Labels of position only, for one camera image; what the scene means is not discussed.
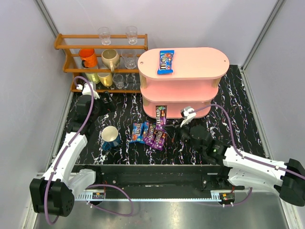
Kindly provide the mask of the purple candy bag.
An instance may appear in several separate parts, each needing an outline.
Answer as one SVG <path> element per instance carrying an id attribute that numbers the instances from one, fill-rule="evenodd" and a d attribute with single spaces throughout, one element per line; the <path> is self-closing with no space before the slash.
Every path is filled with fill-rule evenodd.
<path id="1" fill-rule="evenodd" d="M 154 142 L 152 144 L 152 148 L 156 150 L 162 150 L 165 140 L 167 138 L 167 133 L 163 131 L 157 131 L 155 135 Z"/>
<path id="2" fill-rule="evenodd" d="M 156 125 L 163 126 L 166 124 L 167 106 L 156 106 Z"/>
<path id="3" fill-rule="evenodd" d="M 147 144 L 149 146 L 153 145 L 156 132 L 157 132 L 156 124 L 150 124 L 149 129 L 148 129 L 148 134 L 145 139 L 145 144 Z"/>

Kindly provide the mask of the blue candy bag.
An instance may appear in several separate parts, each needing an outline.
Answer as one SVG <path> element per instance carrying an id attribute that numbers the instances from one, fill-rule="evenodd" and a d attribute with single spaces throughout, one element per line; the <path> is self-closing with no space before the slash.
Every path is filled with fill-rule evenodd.
<path id="1" fill-rule="evenodd" d="M 143 123 L 143 129 L 142 129 L 142 141 L 143 142 L 145 141 L 145 139 L 147 137 L 149 126 L 150 126 L 150 123 L 148 121 L 145 121 Z"/>
<path id="2" fill-rule="evenodd" d="M 172 62 L 173 62 L 174 50 L 161 50 L 159 58 L 159 68 L 157 70 L 158 75 L 173 73 Z"/>
<path id="3" fill-rule="evenodd" d="M 143 144 L 142 138 L 143 123 L 133 123 L 130 143 Z"/>

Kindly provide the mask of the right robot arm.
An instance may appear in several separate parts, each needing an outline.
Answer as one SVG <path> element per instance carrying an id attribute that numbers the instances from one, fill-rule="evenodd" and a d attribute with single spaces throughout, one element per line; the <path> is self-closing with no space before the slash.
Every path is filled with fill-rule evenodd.
<path id="1" fill-rule="evenodd" d="M 223 177 L 232 186 L 252 187 L 277 194 L 281 200 L 299 207 L 305 205 L 305 168 L 295 159 L 271 160 L 213 139 L 202 126 L 166 125 L 173 140 L 182 141 L 211 165 L 223 167 Z"/>

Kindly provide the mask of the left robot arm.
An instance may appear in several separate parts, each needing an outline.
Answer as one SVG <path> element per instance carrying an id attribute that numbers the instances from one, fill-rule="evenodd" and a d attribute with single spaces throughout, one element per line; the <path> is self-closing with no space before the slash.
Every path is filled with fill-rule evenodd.
<path id="1" fill-rule="evenodd" d="M 34 212 L 62 217 L 71 213 L 75 198 L 95 182 L 97 171 L 83 168 L 71 178 L 72 169 L 95 130 L 97 118 L 115 110 L 116 103 L 108 92 L 100 93 L 96 99 L 86 94 L 76 100 L 60 151 L 43 176 L 30 183 Z"/>

